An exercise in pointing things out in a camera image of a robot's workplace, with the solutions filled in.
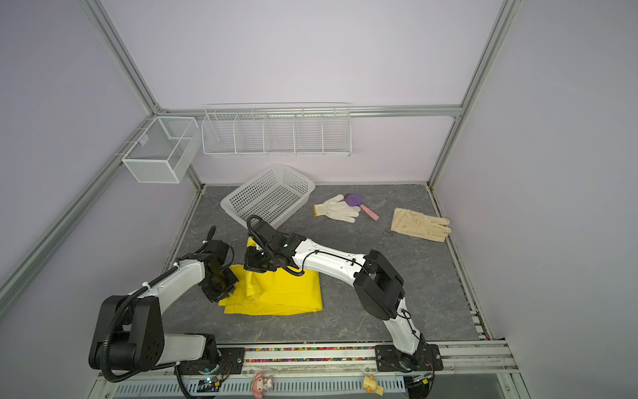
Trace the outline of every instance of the pink handle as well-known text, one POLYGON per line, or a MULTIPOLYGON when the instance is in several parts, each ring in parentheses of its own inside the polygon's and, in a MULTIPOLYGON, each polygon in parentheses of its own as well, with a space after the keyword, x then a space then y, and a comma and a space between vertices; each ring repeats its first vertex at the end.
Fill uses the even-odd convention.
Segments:
POLYGON ((367 213, 367 215, 370 216, 372 218, 372 220, 374 220, 375 222, 377 220, 379 220, 379 215, 377 215, 376 213, 372 212, 370 210, 370 208, 368 208, 364 204, 361 204, 360 206, 361 206, 361 209, 363 209, 363 212, 367 213))

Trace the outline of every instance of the vent grille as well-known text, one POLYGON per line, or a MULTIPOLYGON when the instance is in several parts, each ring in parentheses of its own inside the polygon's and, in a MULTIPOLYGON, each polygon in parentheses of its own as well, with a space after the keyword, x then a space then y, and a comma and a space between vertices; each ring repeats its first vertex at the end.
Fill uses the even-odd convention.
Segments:
MULTIPOLYGON (((350 393, 363 393, 361 388, 364 376, 357 377, 279 377, 273 380, 273 396, 306 396, 306 395, 346 395, 350 393)), ((405 392, 403 377, 392 375, 378 375, 375 380, 386 393, 405 392)), ((240 396, 253 394, 252 378, 232 378, 222 383, 219 392, 197 392, 199 379, 191 379, 186 383, 186 388, 193 396, 240 396)), ((129 380, 120 382, 115 391, 117 398, 144 398, 144 397, 181 397, 177 381, 167 380, 129 380)))

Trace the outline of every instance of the yellow cloth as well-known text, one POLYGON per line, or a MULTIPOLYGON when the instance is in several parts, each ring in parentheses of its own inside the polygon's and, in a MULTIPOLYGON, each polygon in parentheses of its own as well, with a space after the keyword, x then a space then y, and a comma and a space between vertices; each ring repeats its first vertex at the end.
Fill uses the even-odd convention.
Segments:
POLYGON ((447 227, 450 220, 424 215, 409 209, 394 208, 390 230, 407 236, 424 238, 442 243, 452 232, 447 227))
MULTIPOLYGON (((255 242, 249 239, 248 246, 255 246, 255 242)), ((255 273, 240 264, 230 266, 230 270, 239 282, 230 297, 219 301, 225 306, 224 313, 289 316, 323 309, 316 271, 306 270, 296 277, 283 269, 255 273)))

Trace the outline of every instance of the white wall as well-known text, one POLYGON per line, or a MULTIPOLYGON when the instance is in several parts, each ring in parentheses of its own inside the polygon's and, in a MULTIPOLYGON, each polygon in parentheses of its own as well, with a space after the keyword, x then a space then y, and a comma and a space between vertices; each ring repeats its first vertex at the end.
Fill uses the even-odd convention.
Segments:
POLYGON ((74 0, 3 2, 0 54, 2 278, 145 112, 74 0))
POLYGON ((272 163, 285 163, 313 181, 427 181, 447 137, 449 116, 352 118, 350 156, 270 156, 194 161, 205 183, 244 183, 272 163))
POLYGON ((104 0, 162 107, 458 104, 501 0, 104 0))
POLYGON ((0 323, 2 397, 86 398, 100 304, 161 273, 193 198, 181 184, 142 184, 122 168, 0 323))
POLYGON ((526 1, 435 186, 534 399, 638 392, 637 20, 526 1))

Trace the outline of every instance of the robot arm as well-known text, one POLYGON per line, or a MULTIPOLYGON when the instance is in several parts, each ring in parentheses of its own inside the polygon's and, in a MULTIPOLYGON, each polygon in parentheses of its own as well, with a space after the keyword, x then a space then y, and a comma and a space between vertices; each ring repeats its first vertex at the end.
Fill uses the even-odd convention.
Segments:
POLYGON ((406 309, 403 279, 380 252, 373 250, 368 255, 343 252, 298 234, 278 232, 258 216, 250 216, 247 223, 252 220, 258 222, 251 226, 249 234, 259 247, 248 248, 246 252, 248 270, 264 272, 282 267, 293 275, 302 275, 307 269, 337 278, 354 287, 364 309, 383 321, 396 349, 409 355, 415 353, 420 332, 406 316, 410 313, 406 309))
MULTIPOLYGON (((258 246, 247 248, 245 269, 266 273, 281 267, 295 276, 308 269, 344 281, 354 287, 364 309, 390 331, 396 355, 387 363, 402 372, 416 370, 423 363, 426 350, 406 309, 403 279, 380 252, 363 255, 328 248, 298 234, 278 232, 254 215, 247 224, 258 246)), ((211 237, 209 233, 203 247, 183 256, 161 278, 144 283, 143 292, 104 301, 89 354, 92 368, 104 371, 101 359, 105 351, 109 370, 140 372, 198 359, 210 370, 217 366, 219 352, 212 335, 165 335, 161 323, 161 314, 195 284, 211 302, 228 297, 234 290, 237 278, 229 268, 232 260, 222 266, 228 245, 211 237), (118 319, 117 312, 127 301, 130 305, 118 319)))

